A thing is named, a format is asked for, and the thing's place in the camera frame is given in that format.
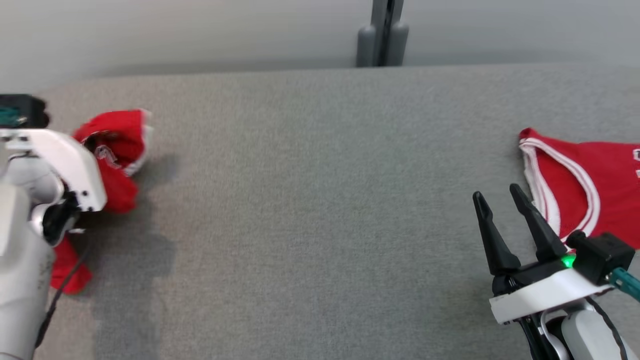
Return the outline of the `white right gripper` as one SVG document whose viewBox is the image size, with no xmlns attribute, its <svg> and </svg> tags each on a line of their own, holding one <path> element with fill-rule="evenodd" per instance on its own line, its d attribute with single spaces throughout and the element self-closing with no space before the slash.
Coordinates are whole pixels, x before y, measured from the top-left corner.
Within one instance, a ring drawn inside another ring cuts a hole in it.
<svg viewBox="0 0 640 360">
<path fill-rule="evenodd" d="M 612 285 L 593 284 L 576 271 L 575 257 L 564 256 L 566 247 L 523 189 L 512 183 L 509 192 L 526 220 L 538 260 L 522 267 L 496 228 L 493 212 L 482 192 L 472 195 L 487 266 L 494 276 L 494 296 L 489 304 L 497 323 L 508 324 L 613 289 Z"/>
</svg>

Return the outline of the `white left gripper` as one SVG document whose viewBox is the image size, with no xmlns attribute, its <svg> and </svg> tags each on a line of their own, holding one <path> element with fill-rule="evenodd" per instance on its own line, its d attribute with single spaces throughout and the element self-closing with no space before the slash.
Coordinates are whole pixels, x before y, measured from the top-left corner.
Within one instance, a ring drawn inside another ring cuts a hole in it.
<svg viewBox="0 0 640 360">
<path fill-rule="evenodd" d="M 82 212 L 97 212 L 106 204 L 105 185 L 93 153 L 68 134 L 51 129 L 1 130 L 9 150 L 30 152 L 39 167 L 50 171 L 77 196 Z"/>
</svg>

